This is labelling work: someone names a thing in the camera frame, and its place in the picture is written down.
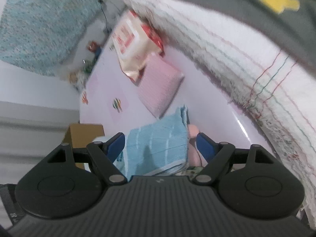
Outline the teal patterned curtain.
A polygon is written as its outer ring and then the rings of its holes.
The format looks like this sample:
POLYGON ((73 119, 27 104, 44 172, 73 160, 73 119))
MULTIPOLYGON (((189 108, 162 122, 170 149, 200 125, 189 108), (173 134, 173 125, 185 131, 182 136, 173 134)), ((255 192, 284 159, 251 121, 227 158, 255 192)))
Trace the teal patterned curtain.
POLYGON ((7 0, 1 15, 1 60, 53 76, 99 11, 98 0, 7 0))

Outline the pink wet wipes pack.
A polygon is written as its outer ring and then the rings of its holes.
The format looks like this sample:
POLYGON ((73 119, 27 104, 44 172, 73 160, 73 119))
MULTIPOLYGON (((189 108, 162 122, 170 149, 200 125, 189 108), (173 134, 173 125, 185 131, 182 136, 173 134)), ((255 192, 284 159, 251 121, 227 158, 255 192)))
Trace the pink wet wipes pack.
POLYGON ((154 28, 133 10, 126 10, 112 34, 122 72, 133 82, 140 78, 149 54, 161 54, 163 42, 154 28))

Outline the blue towel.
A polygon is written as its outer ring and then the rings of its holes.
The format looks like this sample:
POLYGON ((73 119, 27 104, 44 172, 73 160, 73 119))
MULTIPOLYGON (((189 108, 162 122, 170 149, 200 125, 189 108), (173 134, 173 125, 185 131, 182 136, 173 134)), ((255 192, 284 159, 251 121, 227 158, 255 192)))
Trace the blue towel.
POLYGON ((129 132, 114 165, 127 179, 133 176, 170 176, 188 165, 187 107, 129 132))

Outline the pink balloon play mat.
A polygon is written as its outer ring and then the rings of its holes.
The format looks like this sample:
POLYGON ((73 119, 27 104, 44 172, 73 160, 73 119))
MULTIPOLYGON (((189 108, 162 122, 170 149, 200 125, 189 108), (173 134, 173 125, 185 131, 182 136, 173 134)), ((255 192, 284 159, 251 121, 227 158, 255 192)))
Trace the pink balloon play mat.
POLYGON ((164 54, 148 54, 137 80, 121 69, 119 59, 128 58, 138 46, 140 34, 131 13, 118 20, 81 94, 80 122, 102 125, 106 136, 165 119, 177 108, 187 107, 187 154, 189 163, 204 159, 195 137, 203 132, 216 142, 227 141, 238 148, 260 144, 273 147, 253 120, 229 99, 216 80, 180 50, 165 45, 164 54), (126 49, 121 54, 116 42, 126 49))

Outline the pink knitted cloth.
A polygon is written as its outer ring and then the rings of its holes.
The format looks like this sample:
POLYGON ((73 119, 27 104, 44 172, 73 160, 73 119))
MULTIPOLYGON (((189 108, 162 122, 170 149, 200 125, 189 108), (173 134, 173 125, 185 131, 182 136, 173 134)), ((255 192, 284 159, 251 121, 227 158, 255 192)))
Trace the pink knitted cloth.
POLYGON ((137 93, 142 104, 156 118, 169 108, 181 82, 183 73, 167 63, 160 55, 150 54, 137 93))

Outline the brown cardboard box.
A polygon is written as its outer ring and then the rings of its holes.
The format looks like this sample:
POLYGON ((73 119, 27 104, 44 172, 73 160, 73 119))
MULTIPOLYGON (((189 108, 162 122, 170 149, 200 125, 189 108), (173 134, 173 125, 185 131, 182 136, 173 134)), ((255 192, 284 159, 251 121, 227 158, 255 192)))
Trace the brown cardboard box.
POLYGON ((72 148, 85 148, 97 137, 104 136, 104 129, 99 124, 70 124, 63 143, 69 143, 72 148))

